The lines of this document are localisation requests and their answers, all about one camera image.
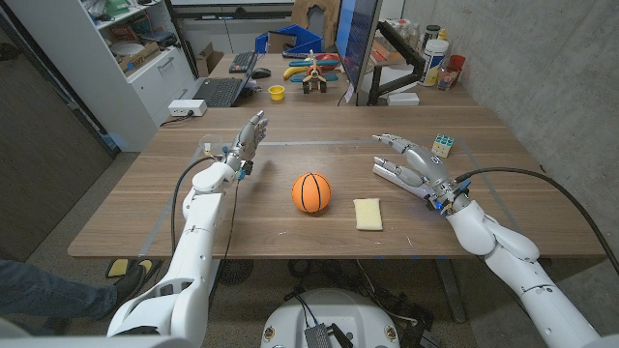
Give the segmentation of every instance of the monitor arm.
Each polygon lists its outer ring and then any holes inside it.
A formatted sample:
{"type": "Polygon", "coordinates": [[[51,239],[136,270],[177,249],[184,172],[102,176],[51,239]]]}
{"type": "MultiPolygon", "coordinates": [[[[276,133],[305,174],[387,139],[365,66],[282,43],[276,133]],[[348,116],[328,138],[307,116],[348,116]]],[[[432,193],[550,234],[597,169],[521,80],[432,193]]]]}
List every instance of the monitor arm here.
{"type": "Polygon", "coordinates": [[[380,85],[380,75],[382,74],[382,66],[374,66],[372,75],[371,88],[369,89],[368,105],[373,106],[378,104],[378,97],[385,93],[393,92],[398,88],[407,86],[413,82],[419,81],[422,78],[422,73],[426,67],[426,60],[415,52],[415,50],[404,41],[404,38],[389,25],[386,21],[379,21],[376,28],[385,37],[402,57],[406,60],[406,64],[415,67],[411,74],[389,81],[382,86],[380,85]]]}

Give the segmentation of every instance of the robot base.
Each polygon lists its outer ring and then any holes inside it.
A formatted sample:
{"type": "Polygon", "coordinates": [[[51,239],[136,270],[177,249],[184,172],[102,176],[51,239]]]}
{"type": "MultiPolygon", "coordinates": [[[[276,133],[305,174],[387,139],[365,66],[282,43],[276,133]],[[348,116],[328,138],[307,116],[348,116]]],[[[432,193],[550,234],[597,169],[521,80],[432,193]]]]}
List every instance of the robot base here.
{"type": "MultiPolygon", "coordinates": [[[[316,289],[300,295],[316,316],[319,324],[326,326],[336,324],[349,338],[354,347],[399,347],[397,337],[391,340],[387,331],[395,331],[394,322],[389,315],[368,298],[357,293],[341,289],[316,289]]],[[[314,326],[308,310],[308,323],[314,326]]],[[[307,347],[304,330],[306,320],[299,300],[293,298],[276,309],[264,326],[260,347],[307,347]],[[271,339],[265,337],[265,331],[274,332],[271,339]]],[[[340,345],[334,336],[329,336],[331,346],[340,345]]]]}

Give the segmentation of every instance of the desk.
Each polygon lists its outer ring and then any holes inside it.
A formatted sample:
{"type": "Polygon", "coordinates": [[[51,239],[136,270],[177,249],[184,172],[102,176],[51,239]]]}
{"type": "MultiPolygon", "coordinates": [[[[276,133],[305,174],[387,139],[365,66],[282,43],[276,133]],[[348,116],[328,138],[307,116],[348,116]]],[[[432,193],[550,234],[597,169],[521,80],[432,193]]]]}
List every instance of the desk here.
{"type": "MultiPolygon", "coordinates": [[[[199,139],[217,133],[231,141],[259,109],[213,108],[204,117],[162,128],[69,246],[69,254],[169,257],[169,214],[163,211],[178,176],[197,156],[199,139]]],[[[372,134],[392,132],[426,146],[439,132],[455,137],[445,159],[454,176],[477,166],[539,170],[482,106],[299,107],[286,99],[263,109],[270,119],[268,135],[258,148],[253,173],[239,187],[230,258],[470,256],[447,220],[371,172],[374,155],[404,163],[389,147],[369,142],[372,134]],[[308,171],[324,174],[333,188],[329,206],[315,215],[299,211],[290,197],[294,181],[308,171]],[[356,230],[352,200],[364,197],[381,198],[384,231],[356,230]]],[[[472,199],[502,224],[517,224],[542,255],[604,255],[577,210],[546,183],[504,173],[487,174],[489,185],[481,176],[473,179],[472,199]]],[[[179,200],[189,191],[188,182],[179,200]]],[[[216,258],[223,257],[230,232],[233,199],[226,203],[226,220],[213,250],[216,258]]],[[[176,228],[181,231],[184,219],[177,209],[176,228]]]]}

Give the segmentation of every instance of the power strip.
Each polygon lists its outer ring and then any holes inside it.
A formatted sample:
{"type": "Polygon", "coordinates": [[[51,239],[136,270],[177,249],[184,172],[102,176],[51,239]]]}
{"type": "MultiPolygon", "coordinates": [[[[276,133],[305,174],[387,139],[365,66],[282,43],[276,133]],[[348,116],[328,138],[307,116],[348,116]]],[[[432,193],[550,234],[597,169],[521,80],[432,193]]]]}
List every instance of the power strip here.
{"type": "Polygon", "coordinates": [[[167,107],[172,116],[187,116],[193,111],[193,116],[202,116],[206,112],[206,101],[204,100],[174,100],[167,107]]]}

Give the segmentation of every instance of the white box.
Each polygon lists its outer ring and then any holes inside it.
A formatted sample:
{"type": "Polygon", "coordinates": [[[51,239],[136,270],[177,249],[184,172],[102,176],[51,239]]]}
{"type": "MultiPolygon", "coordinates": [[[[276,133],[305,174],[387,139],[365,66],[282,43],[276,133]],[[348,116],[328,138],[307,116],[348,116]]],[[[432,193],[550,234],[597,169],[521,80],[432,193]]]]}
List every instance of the white box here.
{"type": "Polygon", "coordinates": [[[172,116],[187,116],[193,111],[193,116],[202,116],[206,112],[206,101],[204,100],[174,100],[167,107],[172,116]]]}
{"type": "Polygon", "coordinates": [[[417,93],[397,93],[387,97],[389,106],[415,106],[419,105],[417,93]]]}

